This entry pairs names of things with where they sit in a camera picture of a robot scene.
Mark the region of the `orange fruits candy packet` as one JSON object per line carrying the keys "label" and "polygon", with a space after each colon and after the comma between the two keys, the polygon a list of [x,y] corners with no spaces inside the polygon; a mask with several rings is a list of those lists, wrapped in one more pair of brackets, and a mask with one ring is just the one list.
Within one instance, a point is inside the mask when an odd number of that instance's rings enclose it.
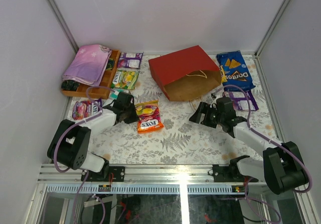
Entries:
{"label": "orange fruits candy packet", "polygon": [[138,116],[137,132],[139,134],[159,131],[164,128],[159,112],[158,100],[135,105]]}

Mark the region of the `teal candy packet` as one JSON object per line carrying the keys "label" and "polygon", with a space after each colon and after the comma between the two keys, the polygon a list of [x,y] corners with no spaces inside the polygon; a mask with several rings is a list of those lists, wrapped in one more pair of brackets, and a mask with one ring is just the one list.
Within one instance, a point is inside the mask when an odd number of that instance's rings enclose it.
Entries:
{"label": "teal candy packet", "polygon": [[109,99],[117,99],[119,93],[121,93],[121,92],[130,93],[130,91],[127,89],[115,89],[114,91],[112,91],[110,93]]}

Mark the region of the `yellow candy packet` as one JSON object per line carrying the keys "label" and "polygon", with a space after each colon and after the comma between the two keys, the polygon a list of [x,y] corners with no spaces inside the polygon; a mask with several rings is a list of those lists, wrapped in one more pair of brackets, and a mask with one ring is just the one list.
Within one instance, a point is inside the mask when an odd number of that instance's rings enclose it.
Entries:
{"label": "yellow candy packet", "polygon": [[221,83],[227,82],[226,74],[222,65],[220,65]]}

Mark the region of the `yellow green snack packet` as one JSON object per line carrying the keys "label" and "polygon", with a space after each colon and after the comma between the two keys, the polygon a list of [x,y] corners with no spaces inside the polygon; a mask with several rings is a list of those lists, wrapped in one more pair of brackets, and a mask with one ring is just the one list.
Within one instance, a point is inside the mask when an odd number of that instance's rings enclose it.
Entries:
{"label": "yellow green snack packet", "polygon": [[117,70],[112,80],[111,87],[134,90],[138,76],[138,71]]}

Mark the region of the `red paper bag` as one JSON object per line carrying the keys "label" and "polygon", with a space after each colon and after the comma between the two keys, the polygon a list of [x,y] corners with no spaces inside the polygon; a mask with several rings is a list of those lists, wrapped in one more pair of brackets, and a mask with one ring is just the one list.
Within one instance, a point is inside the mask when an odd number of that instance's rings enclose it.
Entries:
{"label": "red paper bag", "polygon": [[191,101],[221,85],[219,67],[198,45],[148,62],[152,78],[169,101]]}

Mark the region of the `purple snack packet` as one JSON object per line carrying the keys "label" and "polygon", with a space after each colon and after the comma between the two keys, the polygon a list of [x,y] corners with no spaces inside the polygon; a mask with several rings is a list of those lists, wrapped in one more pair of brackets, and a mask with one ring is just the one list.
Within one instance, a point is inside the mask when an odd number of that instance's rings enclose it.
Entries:
{"label": "purple snack packet", "polygon": [[246,91],[246,96],[242,92],[223,92],[223,97],[229,97],[233,103],[234,110],[239,111],[248,111],[249,109],[251,111],[257,111],[259,110],[259,107],[253,97],[252,92]]}
{"label": "purple snack packet", "polygon": [[118,60],[118,68],[140,69],[143,53],[121,52]]}

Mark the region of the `blue snack packet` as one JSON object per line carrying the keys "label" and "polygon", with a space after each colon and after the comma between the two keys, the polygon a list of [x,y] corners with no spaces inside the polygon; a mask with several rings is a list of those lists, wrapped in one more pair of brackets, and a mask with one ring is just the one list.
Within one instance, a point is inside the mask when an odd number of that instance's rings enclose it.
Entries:
{"label": "blue snack packet", "polygon": [[220,53],[216,55],[225,76],[222,77],[222,84],[225,91],[250,91],[255,88],[252,76],[240,51]]}

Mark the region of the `purple berries candy packet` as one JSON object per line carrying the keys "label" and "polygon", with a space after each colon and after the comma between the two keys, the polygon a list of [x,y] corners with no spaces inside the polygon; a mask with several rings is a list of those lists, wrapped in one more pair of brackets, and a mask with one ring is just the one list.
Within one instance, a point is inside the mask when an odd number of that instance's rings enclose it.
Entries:
{"label": "purple berries candy packet", "polygon": [[72,119],[77,121],[97,114],[99,111],[97,105],[102,107],[102,99],[96,99],[95,102],[96,104],[90,100],[77,101],[73,106]]}

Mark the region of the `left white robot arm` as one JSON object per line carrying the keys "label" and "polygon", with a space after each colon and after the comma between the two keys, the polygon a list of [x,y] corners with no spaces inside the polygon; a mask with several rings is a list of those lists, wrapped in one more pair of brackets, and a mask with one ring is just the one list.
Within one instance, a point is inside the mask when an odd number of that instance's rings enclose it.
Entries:
{"label": "left white robot arm", "polygon": [[109,161],[88,151],[90,137],[121,122],[137,122],[138,116],[134,97],[126,92],[120,92],[108,105],[97,107],[97,113],[80,121],[60,122],[47,151],[58,172],[82,169],[99,181],[109,177]]}

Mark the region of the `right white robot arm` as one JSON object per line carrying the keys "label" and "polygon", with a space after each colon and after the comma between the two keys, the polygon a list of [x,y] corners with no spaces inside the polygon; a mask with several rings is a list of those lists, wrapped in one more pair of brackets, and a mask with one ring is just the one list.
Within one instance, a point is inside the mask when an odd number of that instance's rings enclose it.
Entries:
{"label": "right white robot arm", "polygon": [[195,113],[189,118],[193,123],[222,130],[255,150],[262,161],[249,156],[233,159],[229,176],[240,181],[245,176],[263,180],[275,194],[297,189],[307,184],[303,192],[312,186],[312,178],[305,167],[298,146],[294,142],[282,143],[273,140],[251,127],[246,118],[238,116],[230,98],[221,97],[216,103],[201,102]]}

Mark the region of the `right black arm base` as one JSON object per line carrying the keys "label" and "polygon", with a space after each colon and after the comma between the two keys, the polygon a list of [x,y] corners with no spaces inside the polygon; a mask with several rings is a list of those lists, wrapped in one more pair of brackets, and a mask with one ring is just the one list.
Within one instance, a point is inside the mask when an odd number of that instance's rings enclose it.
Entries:
{"label": "right black arm base", "polygon": [[248,155],[234,158],[228,165],[213,164],[208,175],[217,183],[245,183],[251,177],[251,182],[264,181],[263,163]]}

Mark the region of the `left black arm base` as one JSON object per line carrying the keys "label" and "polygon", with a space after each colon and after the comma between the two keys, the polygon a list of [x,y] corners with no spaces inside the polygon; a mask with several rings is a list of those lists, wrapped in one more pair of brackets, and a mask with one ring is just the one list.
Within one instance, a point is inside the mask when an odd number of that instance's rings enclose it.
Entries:
{"label": "left black arm base", "polygon": [[89,182],[123,182],[125,177],[124,166],[104,165],[100,172],[89,171],[86,181]]}

